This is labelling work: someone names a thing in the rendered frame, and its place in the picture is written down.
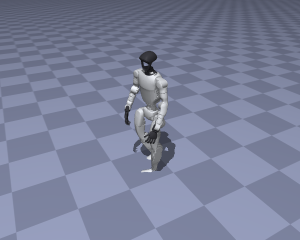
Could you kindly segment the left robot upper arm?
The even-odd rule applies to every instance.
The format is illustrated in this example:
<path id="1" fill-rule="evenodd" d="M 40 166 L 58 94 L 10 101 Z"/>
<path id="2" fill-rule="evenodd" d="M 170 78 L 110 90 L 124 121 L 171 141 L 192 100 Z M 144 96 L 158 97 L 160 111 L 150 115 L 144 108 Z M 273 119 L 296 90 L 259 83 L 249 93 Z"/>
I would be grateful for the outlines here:
<path id="1" fill-rule="evenodd" d="M 167 104 L 168 107 L 168 82 L 162 77 L 156 78 L 156 87 L 159 90 L 159 96 L 161 98 L 161 102 L 158 104 L 158 108 L 161 109 L 162 104 Z"/>

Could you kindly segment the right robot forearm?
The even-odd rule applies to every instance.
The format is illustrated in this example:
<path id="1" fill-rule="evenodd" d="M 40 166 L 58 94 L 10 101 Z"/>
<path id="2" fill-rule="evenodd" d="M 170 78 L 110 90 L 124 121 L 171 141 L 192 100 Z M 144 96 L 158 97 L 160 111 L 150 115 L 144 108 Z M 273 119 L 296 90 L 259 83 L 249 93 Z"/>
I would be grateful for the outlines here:
<path id="1" fill-rule="evenodd" d="M 133 87 L 133 86 L 132 86 Z M 131 89 L 132 89 L 131 87 Z M 136 97 L 136 94 L 131 92 L 131 89 L 130 89 L 130 92 L 129 92 L 129 97 L 127 99 L 127 102 L 126 102 L 126 105 L 125 105 L 125 109 L 126 109 L 126 106 L 129 106 L 129 110 L 132 108 L 132 104 L 134 102 L 134 99 Z"/>

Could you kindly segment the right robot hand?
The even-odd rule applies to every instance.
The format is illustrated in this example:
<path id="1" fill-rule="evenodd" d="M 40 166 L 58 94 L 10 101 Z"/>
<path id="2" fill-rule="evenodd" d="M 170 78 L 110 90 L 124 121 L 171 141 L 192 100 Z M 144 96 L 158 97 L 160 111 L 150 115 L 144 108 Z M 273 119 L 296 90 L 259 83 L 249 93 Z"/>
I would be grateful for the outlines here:
<path id="1" fill-rule="evenodd" d="M 127 124 L 127 125 L 130 125 L 130 121 L 128 120 L 128 116 L 129 116 L 129 112 L 130 112 L 130 107 L 127 105 L 126 107 L 125 107 L 125 114 L 124 114 L 124 118 L 125 118 L 125 123 Z"/>

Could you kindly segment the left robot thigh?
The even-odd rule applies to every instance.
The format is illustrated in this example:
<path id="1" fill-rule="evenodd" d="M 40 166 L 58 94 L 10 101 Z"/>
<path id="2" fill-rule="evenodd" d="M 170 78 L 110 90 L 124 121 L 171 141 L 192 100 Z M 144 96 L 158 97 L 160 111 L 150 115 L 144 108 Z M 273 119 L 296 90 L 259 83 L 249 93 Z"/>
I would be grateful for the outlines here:
<path id="1" fill-rule="evenodd" d="M 153 120 L 152 123 L 151 123 L 149 133 L 150 133 L 151 131 L 153 131 L 152 128 L 153 128 L 153 126 L 154 126 L 154 124 L 155 124 L 155 121 L 156 121 L 156 119 L 157 119 L 157 116 L 158 116 L 158 115 L 155 115 L 155 116 L 154 116 L 154 120 Z M 166 124 L 166 122 L 165 122 L 165 120 L 163 119 L 163 120 L 162 120 L 162 125 L 160 126 L 160 129 L 163 128 L 163 127 L 165 126 L 165 124 Z M 163 148 L 162 144 L 159 143 L 160 137 L 161 137 L 161 130 L 159 130 L 159 132 L 157 132 L 157 138 L 156 138 L 156 140 L 155 140 L 155 143 L 153 144 L 153 142 L 154 142 L 154 140 L 153 140 L 153 142 L 150 144 L 150 145 L 151 145 L 151 148 L 153 149 L 154 152 L 156 151 L 157 147 L 162 147 L 162 148 Z M 150 139 L 149 139 L 149 140 L 150 140 Z M 151 139 L 151 141 L 152 141 L 152 139 Z M 150 141 L 150 142 L 151 142 L 151 141 Z"/>

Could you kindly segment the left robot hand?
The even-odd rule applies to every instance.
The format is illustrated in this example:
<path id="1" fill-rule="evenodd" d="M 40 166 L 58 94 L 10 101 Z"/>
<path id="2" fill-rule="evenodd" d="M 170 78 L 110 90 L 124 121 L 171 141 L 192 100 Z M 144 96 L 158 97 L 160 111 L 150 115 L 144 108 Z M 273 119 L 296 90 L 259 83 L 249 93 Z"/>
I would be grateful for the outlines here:
<path id="1" fill-rule="evenodd" d="M 147 143 L 150 143 L 150 144 L 154 144 L 155 143 L 155 141 L 156 141 L 156 139 L 157 139 L 157 133 L 159 132 L 159 130 L 157 131 L 157 130 L 154 130 L 154 128 L 155 128 L 155 126 L 156 126 L 156 124 L 154 124 L 154 126 L 153 126 L 153 128 L 152 128 L 152 131 L 149 133 L 149 134 L 147 134 L 147 135 L 145 135 L 144 136 L 144 138 L 145 137 L 147 137 L 148 136 L 148 138 L 147 138 L 147 140 L 145 140 L 145 142 L 147 142 L 148 140 L 148 142 Z M 154 141 L 153 141 L 154 140 Z M 151 142 L 150 142 L 151 141 Z"/>

